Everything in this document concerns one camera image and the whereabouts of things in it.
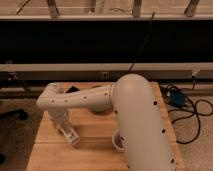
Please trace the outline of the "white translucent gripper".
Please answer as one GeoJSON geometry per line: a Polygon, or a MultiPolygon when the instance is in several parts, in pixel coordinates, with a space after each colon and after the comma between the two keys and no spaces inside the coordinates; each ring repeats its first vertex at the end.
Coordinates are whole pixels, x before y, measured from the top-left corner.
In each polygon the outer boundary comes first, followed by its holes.
{"type": "Polygon", "coordinates": [[[69,133],[76,133],[76,131],[72,127],[71,123],[69,122],[68,115],[64,115],[64,116],[55,118],[54,123],[56,125],[56,128],[59,129],[66,138],[69,133]]]}

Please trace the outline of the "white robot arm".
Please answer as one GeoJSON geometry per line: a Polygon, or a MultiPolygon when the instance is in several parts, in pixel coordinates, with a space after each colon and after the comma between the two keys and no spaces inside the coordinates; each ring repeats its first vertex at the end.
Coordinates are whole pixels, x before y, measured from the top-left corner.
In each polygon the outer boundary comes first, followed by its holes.
{"type": "Polygon", "coordinates": [[[71,145],[79,141],[79,135],[69,122],[70,108],[113,109],[128,171],[176,171],[158,102],[149,81],[141,75],[127,74],[115,83],[72,93],[50,83],[37,106],[49,113],[71,145]]]}

